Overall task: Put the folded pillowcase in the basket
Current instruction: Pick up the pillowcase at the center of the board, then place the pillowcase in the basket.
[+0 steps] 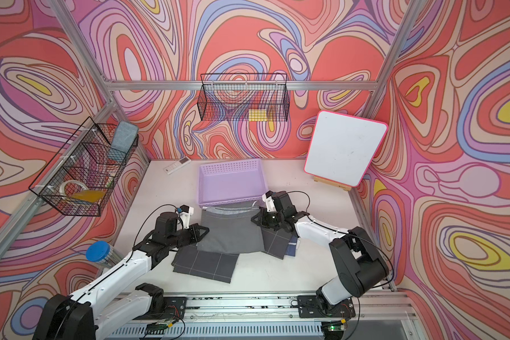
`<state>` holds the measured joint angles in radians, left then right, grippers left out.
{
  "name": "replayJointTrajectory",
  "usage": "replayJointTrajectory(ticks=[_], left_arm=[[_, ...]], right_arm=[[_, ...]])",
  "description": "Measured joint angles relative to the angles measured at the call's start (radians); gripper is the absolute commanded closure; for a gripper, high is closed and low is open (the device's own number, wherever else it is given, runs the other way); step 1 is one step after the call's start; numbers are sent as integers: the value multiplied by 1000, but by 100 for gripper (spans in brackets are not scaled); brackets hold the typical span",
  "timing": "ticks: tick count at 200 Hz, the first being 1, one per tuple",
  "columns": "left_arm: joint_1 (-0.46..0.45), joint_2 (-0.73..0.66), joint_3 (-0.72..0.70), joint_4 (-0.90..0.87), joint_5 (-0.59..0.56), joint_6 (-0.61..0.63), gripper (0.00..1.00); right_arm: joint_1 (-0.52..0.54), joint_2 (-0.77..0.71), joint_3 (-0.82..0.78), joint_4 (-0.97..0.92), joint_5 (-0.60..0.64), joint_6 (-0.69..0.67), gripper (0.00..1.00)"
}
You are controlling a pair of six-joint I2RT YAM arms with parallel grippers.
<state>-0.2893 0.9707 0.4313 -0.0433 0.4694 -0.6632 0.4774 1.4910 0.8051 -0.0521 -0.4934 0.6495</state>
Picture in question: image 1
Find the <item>dark grey checked pillowcase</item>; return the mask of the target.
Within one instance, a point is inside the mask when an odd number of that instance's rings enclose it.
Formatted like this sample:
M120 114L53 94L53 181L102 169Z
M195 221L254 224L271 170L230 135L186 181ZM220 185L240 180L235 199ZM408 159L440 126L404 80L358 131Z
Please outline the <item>dark grey checked pillowcase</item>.
M292 236L292 234L284 229L275 231L272 229L262 228L262 237L264 242L263 252L275 257L276 259L283 260L286 256L286 251Z

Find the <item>dark grey grid pillowcase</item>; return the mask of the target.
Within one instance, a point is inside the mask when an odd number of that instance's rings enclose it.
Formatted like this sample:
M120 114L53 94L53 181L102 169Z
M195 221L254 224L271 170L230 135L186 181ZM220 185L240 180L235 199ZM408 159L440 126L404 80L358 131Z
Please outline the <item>dark grey grid pillowcase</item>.
M177 251L171 265L175 273L231 283L238 258L238 254L204 252L190 245Z

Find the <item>plain grey pillowcase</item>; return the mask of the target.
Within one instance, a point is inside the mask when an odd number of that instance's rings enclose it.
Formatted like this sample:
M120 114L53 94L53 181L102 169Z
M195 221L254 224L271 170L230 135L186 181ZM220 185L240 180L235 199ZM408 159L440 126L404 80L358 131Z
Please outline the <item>plain grey pillowcase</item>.
M263 252L262 230L252 222L258 213L256 206L203 208L201 227L207 227L209 232L198 242L198 250L220 254Z

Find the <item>navy yellow striped pillowcase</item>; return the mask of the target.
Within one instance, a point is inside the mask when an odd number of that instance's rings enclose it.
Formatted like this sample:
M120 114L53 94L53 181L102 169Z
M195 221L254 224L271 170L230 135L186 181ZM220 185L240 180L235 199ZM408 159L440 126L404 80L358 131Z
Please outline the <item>navy yellow striped pillowcase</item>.
M291 257L296 256L296 251L297 251L297 247L298 247L297 242L298 242L298 238L295 236L292 236L292 238L290 239L288 246L286 248L286 253L285 253L286 256L291 256Z

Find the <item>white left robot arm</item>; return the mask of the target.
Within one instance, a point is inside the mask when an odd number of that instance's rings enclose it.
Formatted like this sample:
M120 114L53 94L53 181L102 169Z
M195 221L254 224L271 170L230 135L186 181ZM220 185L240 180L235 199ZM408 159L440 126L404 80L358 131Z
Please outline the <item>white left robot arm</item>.
M131 252L85 287L45 303L34 339L105 339L124 324L141 317L173 318L164 291L143 283L127 297L115 299L131 283L155 269L173 249L195 245L210 232L190 224L187 212L165 212Z

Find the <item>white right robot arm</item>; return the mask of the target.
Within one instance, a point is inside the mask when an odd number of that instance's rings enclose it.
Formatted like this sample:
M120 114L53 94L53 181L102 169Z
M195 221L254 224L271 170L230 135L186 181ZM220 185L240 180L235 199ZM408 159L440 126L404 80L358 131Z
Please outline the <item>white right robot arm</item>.
M309 304L325 317L350 298L359 298L388 278L390 268L384 253L365 229L344 229L298 211L286 191L268 191L262 195L265 206L252 217L252 222L266 230L286 231L300 239L308 239L330 250L337 276L315 293Z

